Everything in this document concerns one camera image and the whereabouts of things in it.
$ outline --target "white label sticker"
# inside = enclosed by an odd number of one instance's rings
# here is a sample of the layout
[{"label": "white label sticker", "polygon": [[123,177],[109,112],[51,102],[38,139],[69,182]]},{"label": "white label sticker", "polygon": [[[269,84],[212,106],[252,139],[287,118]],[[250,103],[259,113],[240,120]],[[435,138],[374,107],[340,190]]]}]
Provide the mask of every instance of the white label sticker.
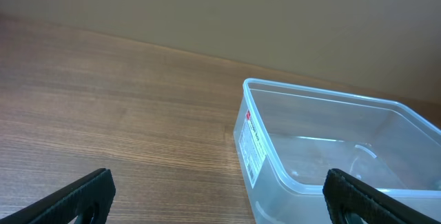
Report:
[{"label": "white label sticker", "polygon": [[239,138],[240,150],[243,163],[248,173],[251,187],[254,188],[256,179],[262,169],[263,161],[267,156],[263,142],[259,137],[256,127],[251,120],[251,114],[247,111]]}]

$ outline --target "wooden table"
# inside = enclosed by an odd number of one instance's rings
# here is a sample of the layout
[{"label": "wooden table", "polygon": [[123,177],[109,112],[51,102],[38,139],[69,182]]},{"label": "wooden table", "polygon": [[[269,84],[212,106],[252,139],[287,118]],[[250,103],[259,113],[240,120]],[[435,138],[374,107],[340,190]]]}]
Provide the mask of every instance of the wooden table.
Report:
[{"label": "wooden table", "polygon": [[108,223],[253,223],[232,138],[248,77],[395,99],[441,124],[432,103],[2,16],[0,217],[106,167]]}]

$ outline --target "beige wall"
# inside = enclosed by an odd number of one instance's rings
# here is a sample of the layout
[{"label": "beige wall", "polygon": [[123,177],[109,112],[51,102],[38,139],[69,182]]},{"label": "beige wall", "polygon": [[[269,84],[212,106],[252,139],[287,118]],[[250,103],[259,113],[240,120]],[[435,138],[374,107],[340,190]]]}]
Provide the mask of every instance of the beige wall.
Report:
[{"label": "beige wall", "polygon": [[0,12],[441,102],[441,0],[0,0]]}]

